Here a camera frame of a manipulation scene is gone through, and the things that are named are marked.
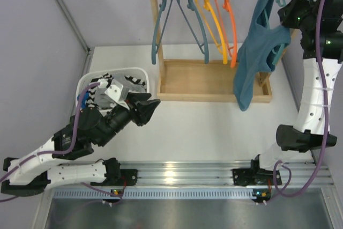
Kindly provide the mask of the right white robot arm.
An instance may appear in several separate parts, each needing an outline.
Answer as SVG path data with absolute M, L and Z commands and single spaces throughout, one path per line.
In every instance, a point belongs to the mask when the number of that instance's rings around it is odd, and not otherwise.
M 300 109 L 293 126 L 277 128 L 276 143 L 251 160 L 250 168 L 235 169 L 235 184 L 247 186 L 271 180 L 279 185 L 277 167 L 288 151 L 309 150 L 336 145 L 330 134 L 329 113 L 335 78 L 342 67 L 342 0 L 291 0 L 278 12 L 281 31 L 301 31 L 304 84 Z

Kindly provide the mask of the teal blue tank top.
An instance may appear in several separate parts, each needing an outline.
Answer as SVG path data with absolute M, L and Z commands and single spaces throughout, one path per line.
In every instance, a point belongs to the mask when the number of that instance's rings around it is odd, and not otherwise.
M 237 53 L 238 68 L 233 90 L 241 111 L 247 110 L 252 101 L 255 75 L 259 72 L 273 72 L 275 61 L 291 42 L 289 28 L 281 25 L 269 27 L 273 2 L 257 1 L 248 35 Z

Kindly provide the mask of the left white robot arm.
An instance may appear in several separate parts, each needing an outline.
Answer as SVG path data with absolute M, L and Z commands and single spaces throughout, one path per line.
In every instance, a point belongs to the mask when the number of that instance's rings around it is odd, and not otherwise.
M 105 115 L 95 107 L 82 108 L 36 151 L 20 159 L 4 160 L 6 175 L 1 179 L 1 193 L 29 197 L 68 184 L 123 185 L 125 171 L 116 158 L 88 165 L 75 161 L 92 154 L 94 145 L 104 147 L 129 123 L 146 125 L 160 102 L 149 93 L 129 93 L 123 106 L 115 105 Z

